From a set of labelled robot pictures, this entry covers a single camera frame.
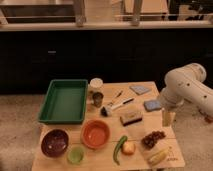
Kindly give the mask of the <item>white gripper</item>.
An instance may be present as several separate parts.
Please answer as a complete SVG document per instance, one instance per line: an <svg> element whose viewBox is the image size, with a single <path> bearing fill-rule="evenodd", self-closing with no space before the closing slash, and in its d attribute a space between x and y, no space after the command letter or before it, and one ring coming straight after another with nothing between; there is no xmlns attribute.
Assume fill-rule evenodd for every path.
<svg viewBox="0 0 213 171"><path fill-rule="evenodd" d="M171 112L171 110L182 106L183 99L160 94L158 96L158 100L160 101L161 106L164 108L162 110L162 125L164 127L169 127L172 125L176 115L176 113Z"/></svg>

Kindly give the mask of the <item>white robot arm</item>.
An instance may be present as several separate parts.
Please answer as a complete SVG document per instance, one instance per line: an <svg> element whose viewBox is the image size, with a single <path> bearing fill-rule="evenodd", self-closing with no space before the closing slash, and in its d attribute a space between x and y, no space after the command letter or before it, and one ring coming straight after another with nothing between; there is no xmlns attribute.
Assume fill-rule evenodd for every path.
<svg viewBox="0 0 213 171"><path fill-rule="evenodd" d="M158 96L163 107L163 126L171 125L170 111L181 106L185 100L195 104L204 114L213 117L213 89L204 84L206 76L205 68L198 63L170 70L165 75L165 87Z"/></svg>

